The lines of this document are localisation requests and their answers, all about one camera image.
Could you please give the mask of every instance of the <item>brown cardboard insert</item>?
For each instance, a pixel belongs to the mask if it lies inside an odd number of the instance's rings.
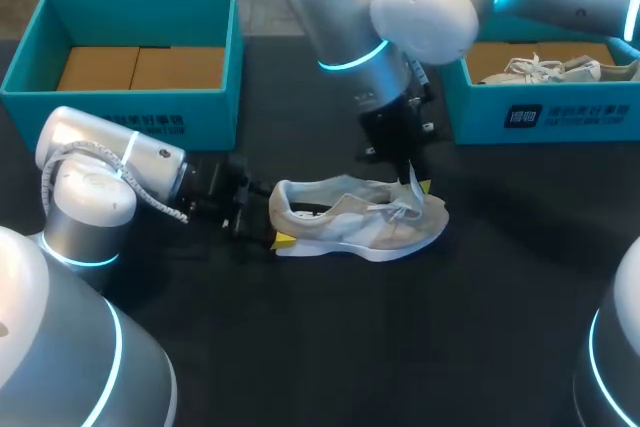
[[[138,47],[73,47],[58,90],[129,90]]]
[[[219,89],[223,47],[73,47],[58,90]]]
[[[131,90],[219,89],[222,47],[141,48]]]

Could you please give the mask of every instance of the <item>robotic arm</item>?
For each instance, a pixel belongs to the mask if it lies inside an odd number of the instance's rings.
[[[428,178],[419,114],[409,105],[411,61],[462,57],[493,12],[633,40],[640,0],[289,0],[318,63],[353,98],[379,157],[401,181],[409,162]]]

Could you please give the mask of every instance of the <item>shoe sole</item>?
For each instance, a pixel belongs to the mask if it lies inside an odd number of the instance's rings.
[[[435,235],[427,237],[421,242],[409,245],[402,249],[396,250],[379,250],[370,249],[362,245],[348,244],[346,242],[327,242],[322,240],[297,240],[293,247],[288,249],[277,249],[276,254],[280,257],[318,257],[331,253],[349,253],[355,254],[369,262],[389,262],[391,260],[401,259],[411,255],[420,249],[424,249],[432,244],[447,227],[449,223],[449,214],[442,224],[442,227]]]

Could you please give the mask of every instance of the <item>shoelace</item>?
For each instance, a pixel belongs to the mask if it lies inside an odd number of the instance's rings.
[[[390,204],[378,204],[378,205],[370,205],[367,207],[367,211],[372,212],[389,212],[391,214],[391,218],[389,222],[393,222],[395,220],[402,220],[409,212],[415,213],[416,216],[413,218],[419,219],[422,217],[421,211],[416,211],[409,206],[402,205],[399,202],[392,202]]]
[[[409,180],[410,180],[409,187],[411,188],[411,190],[406,190],[405,192],[403,192],[403,194],[412,196],[414,200],[417,200],[420,204],[422,204],[424,202],[425,195],[424,195],[424,192],[422,191],[422,187],[420,186],[420,183],[418,182],[418,179],[416,178],[416,172],[413,169],[412,165],[409,165]],[[422,217],[422,214],[423,214],[422,210],[416,211],[415,209],[411,208],[410,204],[405,204],[399,199],[394,202],[391,202],[390,204],[370,205],[369,207],[367,207],[367,211],[389,212],[391,213],[391,218],[389,219],[389,222],[393,222],[395,220],[401,220],[409,212],[416,213],[417,214],[417,216],[415,217],[416,219],[419,219],[420,217]]]
[[[511,59],[505,72],[511,71],[514,74],[525,75],[528,80],[535,80],[537,82],[544,82],[549,77],[556,79],[564,78],[564,65],[557,60],[546,60],[540,62],[540,58],[537,54],[533,54],[532,59]]]
[[[400,220],[404,218],[404,216],[407,215],[409,209],[397,204],[380,204],[370,205],[369,207],[367,207],[367,211],[383,211],[392,213],[389,222],[393,222],[394,220]]]

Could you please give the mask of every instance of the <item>shoe tongue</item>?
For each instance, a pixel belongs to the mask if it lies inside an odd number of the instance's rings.
[[[405,207],[414,212],[421,213],[424,210],[426,195],[418,182],[413,166],[409,167],[409,185],[399,182],[391,193],[392,204]]]

